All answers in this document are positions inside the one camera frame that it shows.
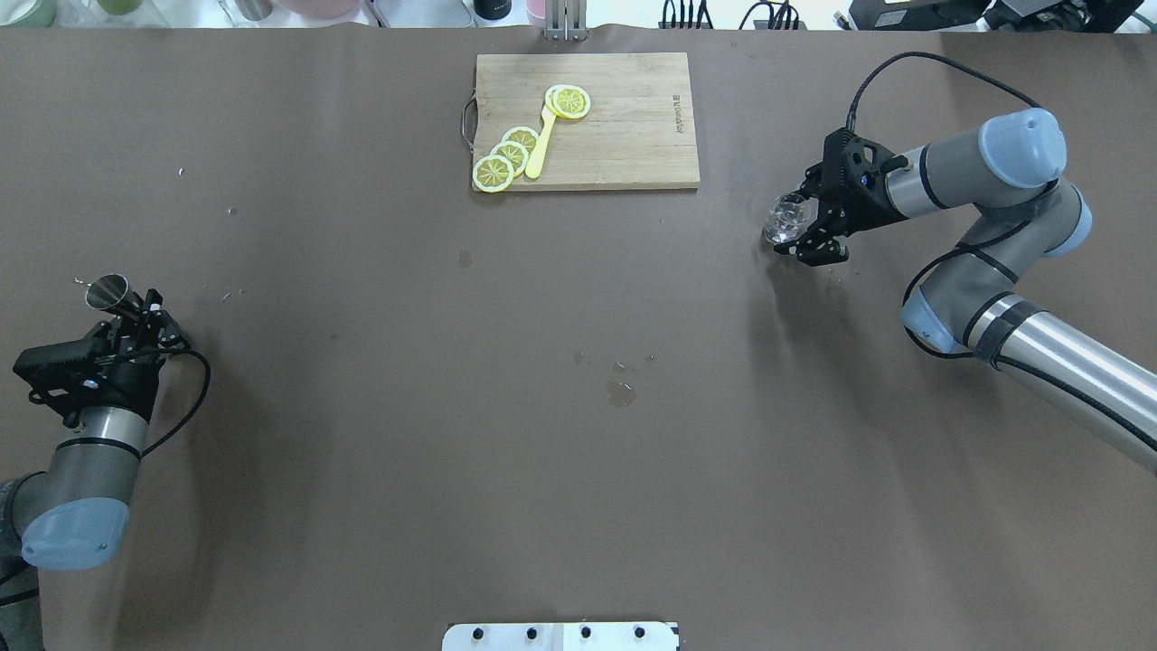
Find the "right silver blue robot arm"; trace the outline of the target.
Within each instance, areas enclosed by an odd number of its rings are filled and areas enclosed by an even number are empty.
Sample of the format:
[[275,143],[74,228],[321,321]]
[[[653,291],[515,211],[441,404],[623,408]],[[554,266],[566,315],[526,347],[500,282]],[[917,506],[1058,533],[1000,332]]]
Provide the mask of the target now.
[[1032,389],[1154,473],[1154,373],[1016,293],[1038,260],[1086,241],[1095,214],[1063,173],[1067,143],[1044,108],[896,154],[842,127],[765,228],[776,254],[843,262],[846,238],[971,206],[977,222],[905,289],[908,336]]

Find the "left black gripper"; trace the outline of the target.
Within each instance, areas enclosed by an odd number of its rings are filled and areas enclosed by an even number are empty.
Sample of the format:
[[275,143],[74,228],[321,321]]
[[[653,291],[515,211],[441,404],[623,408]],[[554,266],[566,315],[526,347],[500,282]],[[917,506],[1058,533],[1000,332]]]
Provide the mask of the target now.
[[[137,313],[127,316],[127,354],[176,354],[191,349],[191,341],[174,317],[163,309],[156,288],[137,296]],[[152,420],[160,387],[161,364],[134,358],[112,358],[100,363],[104,354],[90,349],[66,349],[62,367],[69,405],[62,408],[62,424],[79,426],[87,408],[112,407],[135,413],[146,423]]]

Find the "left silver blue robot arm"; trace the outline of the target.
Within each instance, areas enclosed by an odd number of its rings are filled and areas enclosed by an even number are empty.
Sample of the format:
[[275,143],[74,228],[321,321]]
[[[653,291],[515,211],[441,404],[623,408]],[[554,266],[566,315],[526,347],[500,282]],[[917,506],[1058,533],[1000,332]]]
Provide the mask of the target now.
[[81,571],[118,552],[150,452],[147,432],[165,358],[194,355],[156,289],[137,294],[120,275],[89,284],[105,313],[84,336],[21,352],[14,373],[28,399],[61,416],[49,469],[3,482],[5,650],[40,650],[40,570]]

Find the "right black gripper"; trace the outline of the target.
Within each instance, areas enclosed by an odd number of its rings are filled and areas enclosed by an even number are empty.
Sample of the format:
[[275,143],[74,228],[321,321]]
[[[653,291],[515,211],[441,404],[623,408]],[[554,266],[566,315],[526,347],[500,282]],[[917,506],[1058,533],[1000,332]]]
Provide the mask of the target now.
[[809,167],[798,188],[786,191],[781,201],[806,202],[821,198],[821,214],[798,238],[774,244],[778,256],[794,257],[806,267],[847,262],[850,251],[838,236],[894,225],[905,215],[889,198],[879,169],[855,162]]

